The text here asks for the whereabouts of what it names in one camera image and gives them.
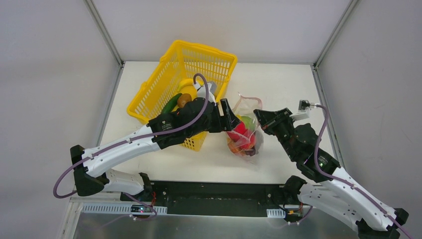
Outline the green cabbage toy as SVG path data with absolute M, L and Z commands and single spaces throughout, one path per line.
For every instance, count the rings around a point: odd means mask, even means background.
M 245 124 L 245 127 L 251 131 L 254 132 L 257 128 L 257 120 L 255 118 L 251 118 L 249 116 L 241 116 L 242 122 Z

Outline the red tomato toy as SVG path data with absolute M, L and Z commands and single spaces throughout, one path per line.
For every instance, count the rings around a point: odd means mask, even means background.
M 239 147 L 241 150 L 250 150 L 255 146 L 256 137 L 255 134 L 252 134 L 250 137 L 247 138 L 240 138 L 235 145 Z

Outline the clear pink-dotted zip bag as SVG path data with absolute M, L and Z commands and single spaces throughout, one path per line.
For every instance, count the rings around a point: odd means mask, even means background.
M 263 146 L 263 134 L 254 110 L 261 110 L 262 106 L 260 98 L 239 94 L 232 111 L 240 119 L 240 124 L 226 133 L 227 146 L 231 153 L 253 165 L 257 164 L 258 154 Z

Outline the yellow plastic basket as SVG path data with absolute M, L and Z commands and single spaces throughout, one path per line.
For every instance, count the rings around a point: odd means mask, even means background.
M 127 113 L 147 124 L 161 114 L 165 104 L 177 93 L 178 84 L 186 78 L 203 84 L 203 79 L 215 82 L 216 103 L 224 99 L 231 74 L 237 63 L 234 54 L 199 43 L 176 40 L 161 57 L 158 66 L 135 95 Z M 187 138 L 181 145 L 199 151 L 206 134 L 202 132 Z

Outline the purple grapes toy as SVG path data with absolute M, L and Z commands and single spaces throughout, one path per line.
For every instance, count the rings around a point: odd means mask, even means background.
M 255 147 L 252 147 L 250 149 L 245 149 L 244 152 L 248 156 L 254 156 L 256 154 L 257 150 L 256 150 Z

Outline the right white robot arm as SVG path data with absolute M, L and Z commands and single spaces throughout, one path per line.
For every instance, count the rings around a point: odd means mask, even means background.
M 289 159 L 322 189 L 291 176 L 282 188 L 285 202 L 301 202 L 327 213 L 357 232 L 361 239 L 398 239 L 409 214 L 378 200 L 357 183 L 339 162 L 320 149 L 320 137 L 310 123 L 294 126 L 288 108 L 253 111 L 262 130 L 280 142 Z

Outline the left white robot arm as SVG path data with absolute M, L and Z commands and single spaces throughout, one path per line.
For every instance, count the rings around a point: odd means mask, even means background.
M 147 201 L 152 194 L 145 173 L 128 174 L 113 167 L 137 156 L 182 144 L 202 132 L 231 131 L 240 124 L 227 99 L 212 103 L 196 98 L 174 112 L 160 114 L 138 131 L 107 145 L 70 149 L 73 176 L 78 196 L 91 196 L 101 191 L 120 191 Z

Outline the green cucumber toy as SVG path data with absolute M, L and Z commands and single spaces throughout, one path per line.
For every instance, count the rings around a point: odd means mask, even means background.
M 170 113 L 178 104 L 178 99 L 182 95 L 182 93 L 177 93 L 174 95 L 163 107 L 161 113 L 166 114 Z

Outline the yellow banana toy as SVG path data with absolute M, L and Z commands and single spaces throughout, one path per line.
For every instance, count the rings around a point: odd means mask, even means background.
M 183 79 L 179 84 L 177 91 L 181 92 L 185 87 L 193 87 L 194 90 L 197 90 L 196 82 L 192 78 Z

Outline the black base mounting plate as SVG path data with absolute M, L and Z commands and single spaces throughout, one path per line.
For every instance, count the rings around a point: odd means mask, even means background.
M 170 215 L 265 217 L 268 209 L 299 205 L 280 184 L 152 181 L 135 198 L 167 208 Z

